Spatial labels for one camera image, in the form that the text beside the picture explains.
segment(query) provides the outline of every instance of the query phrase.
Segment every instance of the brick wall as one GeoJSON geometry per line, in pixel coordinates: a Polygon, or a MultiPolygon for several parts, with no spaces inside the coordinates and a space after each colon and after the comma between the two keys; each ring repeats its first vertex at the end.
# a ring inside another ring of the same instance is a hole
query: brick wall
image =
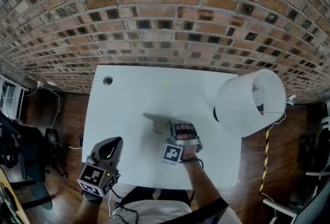
{"type": "Polygon", "coordinates": [[[330,0],[0,0],[0,70],[89,92],[97,65],[245,74],[327,90],[330,0]]]}

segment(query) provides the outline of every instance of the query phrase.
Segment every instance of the person's right hand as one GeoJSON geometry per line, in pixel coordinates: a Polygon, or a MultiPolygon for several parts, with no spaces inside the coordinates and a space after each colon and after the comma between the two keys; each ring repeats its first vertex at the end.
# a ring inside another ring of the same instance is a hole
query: person's right hand
{"type": "MultiPolygon", "coordinates": [[[[191,130],[191,129],[194,129],[189,124],[177,124],[177,125],[175,125],[175,128],[178,131],[179,130],[191,130]]],[[[182,140],[182,139],[194,139],[194,138],[195,138],[194,135],[189,135],[189,134],[177,135],[177,139],[178,140],[182,140]]],[[[197,151],[197,145],[184,146],[183,160],[197,159],[196,151],[197,151]]]]}

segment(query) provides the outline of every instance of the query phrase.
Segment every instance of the yellow black striped pole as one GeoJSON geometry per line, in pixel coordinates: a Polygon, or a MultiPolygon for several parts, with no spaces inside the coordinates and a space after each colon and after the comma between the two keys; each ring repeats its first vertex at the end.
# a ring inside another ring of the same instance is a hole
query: yellow black striped pole
{"type": "Polygon", "coordinates": [[[266,130],[266,157],[265,157],[265,165],[263,166],[263,174],[262,174],[262,180],[261,180],[261,186],[260,186],[259,194],[262,193],[263,184],[265,182],[265,177],[266,177],[266,172],[267,172],[268,147],[269,147],[268,136],[269,136],[269,130],[266,130]]]}

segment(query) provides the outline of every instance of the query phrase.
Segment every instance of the person's arm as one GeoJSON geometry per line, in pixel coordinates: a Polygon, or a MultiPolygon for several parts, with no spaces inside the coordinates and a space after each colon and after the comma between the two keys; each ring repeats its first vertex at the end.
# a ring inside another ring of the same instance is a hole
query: person's arm
{"type": "Polygon", "coordinates": [[[72,224],[97,224],[99,211],[100,203],[92,203],[84,198],[72,221],[72,224]]]}
{"type": "MultiPolygon", "coordinates": [[[[178,139],[189,139],[191,135],[178,135],[178,139]]],[[[194,160],[196,156],[197,146],[184,146],[183,159],[194,160]]],[[[220,193],[212,184],[210,178],[205,173],[200,162],[184,163],[190,178],[192,189],[195,192],[196,201],[199,207],[208,205],[209,203],[221,198],[220,193]]]]}

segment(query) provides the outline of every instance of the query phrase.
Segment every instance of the person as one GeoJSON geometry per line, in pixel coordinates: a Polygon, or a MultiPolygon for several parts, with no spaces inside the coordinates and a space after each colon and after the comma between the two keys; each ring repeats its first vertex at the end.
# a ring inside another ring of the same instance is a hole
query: person
{"type": "MultiPolygon", "coordinates": [[[[190,135],[183,134],[179,139],[189,138],[190,135]]],[[[136,187],[123,198],[107,224],[156,224],[176,219],[180,220],[177,223],[241,223],[234,211],[221,198],[220,193],[197,160],[196,149],[196,146],[184,146],[183,160],[192,162],[183,163],[183,165],[190,178],[199,210],[206,210],[186,219],[189,221],[185,221],[181,218],[193,214],[185,190],[162,189],[159,198],[153,200],[152,195],[155,189],[136,187]],[[214,211],[211,209],[212,204],[212,208],[216,208],[216,213],[210,213],[210,211],[214,211]]],[[[102,198],[97,198],[87,192],[84,192],[83,197],[83,202],[72,224],[96,224],[102,198]]]]}

